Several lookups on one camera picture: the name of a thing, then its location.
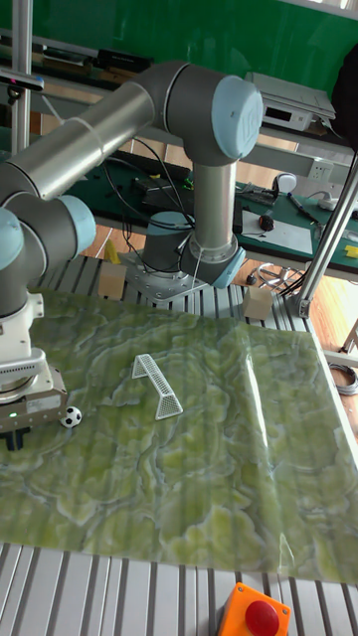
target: light blue joint cap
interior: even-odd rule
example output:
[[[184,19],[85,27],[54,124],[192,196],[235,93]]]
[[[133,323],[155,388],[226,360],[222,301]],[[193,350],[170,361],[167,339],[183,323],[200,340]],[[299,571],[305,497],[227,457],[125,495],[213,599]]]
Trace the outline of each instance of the light blue joint cap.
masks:
[[[245,258],[245,250],[242,247],[239,247],[235,256],[231,259],[230,263],[226,266],[224,271],[220,274],[219,278],[217,278],[213,282],[214,287],[218,287],[219,289],[224,289],[228,285],[230,285],[234,276],[238,273],[240,267],[242,266]]]
[[[215,89],[212,125],[221,151],[242,159],[254,148],[264,116],[261,93],[250,81],[226,76]]]
[[[95,238],[95,220],[90,208],[78,199],[77,197],[73,197],[72,195],[64,195],[63,197],[59,197],[60,201],[67,207],[69,214],[74,222],[74,226],[76,229],[77,236],[77,251],[74,256],[76,256],[86,249],[86,247],[90,247]]]
[[[163,228],[159,228],[149,221],[147,234],[152,237],[172,235],[173,232],[186,232],[191,230],[191,226],[181,212],[158,212],[156,215],[150,217],[150,220],[156,221],[156,223],[162,223],[164,226]]]
[[[9,210],[0,208],[0,269],[11,265],[23,246],[24,234],[19,219]]]

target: green marbled mat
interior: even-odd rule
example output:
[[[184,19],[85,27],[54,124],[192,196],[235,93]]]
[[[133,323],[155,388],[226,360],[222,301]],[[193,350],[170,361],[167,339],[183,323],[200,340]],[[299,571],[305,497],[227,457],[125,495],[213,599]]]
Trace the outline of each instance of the green marbled mat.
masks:
[[[357,469],[309,334],[44,292],[80,426],[0,445],[0,541],[358,580]],[[183,414],[155,420],[149,353]]]

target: silver pole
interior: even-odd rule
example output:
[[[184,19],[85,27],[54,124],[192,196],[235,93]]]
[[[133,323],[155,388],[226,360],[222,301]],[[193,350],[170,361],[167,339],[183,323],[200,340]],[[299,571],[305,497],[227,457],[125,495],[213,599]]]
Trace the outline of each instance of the silver pole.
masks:
[[[29,177],[42,199],[53,199],[152,123],[153,118],[150,95],[138,84],[127,81],[83,115],[68,119],[9,159],[9,163]]]
[[[13,0],[12,14],[12,68],[31,74],[33,0]],[[31,92],[24,90],[12,106],[12,154],[15,155],[30,142]]]
[[[344,229],[354,210],[358,197],[358,160],[352,168],[351,174],[342,191],[337,207],[329,221],[322,240],[318,246],[317,253],[307,271],[302,287],[297,295],[299,315],[307,318],[309,315],[309,305],[313,294],[318,287],[325,269],[333,256],[333,253],[340,241]]]
[[[194,164],[195,239],[201,249],[232,242],[236,167]]]

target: small cardboard box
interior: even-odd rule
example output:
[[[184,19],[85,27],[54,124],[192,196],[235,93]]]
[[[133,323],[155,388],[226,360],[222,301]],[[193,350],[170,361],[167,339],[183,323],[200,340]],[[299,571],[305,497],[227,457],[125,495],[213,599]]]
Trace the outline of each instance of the small cardboard box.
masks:
[[[123,295],[126,267],[104,261],[100,268],[98,296],[120,300]]]
[[[248,287],[244,296],[243,311],[246,318],[266,320],[272,307],[272,296],[269,289]]]

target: red emergency stop button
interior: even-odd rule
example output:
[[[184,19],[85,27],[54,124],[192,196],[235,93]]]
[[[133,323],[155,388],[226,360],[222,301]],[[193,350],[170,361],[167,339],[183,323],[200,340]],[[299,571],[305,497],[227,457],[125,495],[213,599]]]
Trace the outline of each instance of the red emergency stop button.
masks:
[[[264,600],[256,600],[249,605],[245,620],[253,636],[275,636],[278,631],[277,612]]]

